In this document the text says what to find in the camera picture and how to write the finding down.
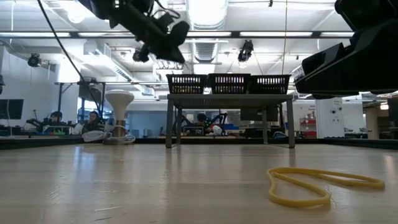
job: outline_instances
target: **wooden table surface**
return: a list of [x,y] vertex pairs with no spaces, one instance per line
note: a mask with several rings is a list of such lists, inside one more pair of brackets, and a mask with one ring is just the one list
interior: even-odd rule
[[[331,207],[267,199],[266,170],[291,166],[383,179],[385,191],[297,176],[331,192]],[[398,151],[330,145],[56,146],[0,151],[0,217],[26,223],[397,223]],[[277,181],[278,193],[313,198]]]

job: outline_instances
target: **ceiling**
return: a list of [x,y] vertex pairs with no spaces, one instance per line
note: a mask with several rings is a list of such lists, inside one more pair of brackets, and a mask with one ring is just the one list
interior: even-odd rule
[[[203,2],[204,10],[211,7],[215,0],[196,0]],[[84,8],[78,7],[73,1],[43,1],[49,18],[56,31],[98,32],[111,31],[109,23],[97,19],[87,13]],[[166,7],[181,13],[181,19],[189,21],[187,7],[184,0],[163,0]],[[70,14],[85,15],[84,20],[73,23]],[[1,31],[49,31],[48,24],[35,0],[16,0],[0,2],[0,30]],[[113,31],[126,31],[117,26]],[[229,0],[223,30],[229,31],[351,31],[346,22],[334,11],[334,0],[274,0],[269,7],[268,1],[260,0]],[[340,42],[349,44],[348,39],[251,39],[254,44],[254,55],[248,60],[245,68],[240,68],[237,53],[244,39],[217,40],[217,53],[213,61],[214,72],[251,73],[255,75],[278,75],[291,72],[301,65],[301,61],[311,54],[325,50]],[[156,82],[154,68],[162,62],[150,60],[146,63],[134,62],[131,58],[135,48],[141,46],[134,39],[98,39],[98,44],[108,44],[112,51],[113,60],[117,61],[126,70],[130,71],[137,80]],[[67,50],[80,58],[83,54],[85,39],[62,39]],[[58,47],[54,39],[14,39],[12,46],[22,54],[23,48],[41,49],[42,53],[51,47]],[[187,42],[180,46],[186,61],[184,73],[192,73],[193,44]],[[89,69],[90,61],[83,62]],[[103,70],[98,79],[112,77]]]

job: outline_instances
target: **workbench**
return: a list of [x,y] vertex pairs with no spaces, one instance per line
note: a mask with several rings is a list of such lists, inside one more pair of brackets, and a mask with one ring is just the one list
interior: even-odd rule
[[166,147],[172,147],[174,107],[177,108],[177,144],[181,143],[181,123],[183,109],[259,109],[262,110],[262,137],[267,139],[267,113],[269,106],[286,102],[287,122],[289,124],[289,147],[295,147],[292,95],[256,95],[256,94],[169,94],[167,95]]

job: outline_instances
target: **plastic crate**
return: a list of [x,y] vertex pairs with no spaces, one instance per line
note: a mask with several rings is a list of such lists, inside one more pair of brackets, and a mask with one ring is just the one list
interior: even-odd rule
[[245,94],[250,74],[212,73],[208,76],[208,87],[212,94]]
[[203,94],[207,75],[166,75],[171,94]]
[[286,94],[291,75],[252,75],[250,94]]

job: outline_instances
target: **table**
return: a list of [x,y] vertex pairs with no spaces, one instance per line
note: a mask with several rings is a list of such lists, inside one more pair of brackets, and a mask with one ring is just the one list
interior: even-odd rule
[[166,147],[172,147],[172,131],[174,106],[177,113],[177,144],[181,143],[181,123],[183,109],[259,109],[262,110],[262,137],[264,144],[267,139],[267,113],[268,106],[286,102],[287,122],[289,123],[289,147],[295,147],[294,122],[293,122],[293,95],[257,95],[257,94],[169,94],[167,95],[167,128]]

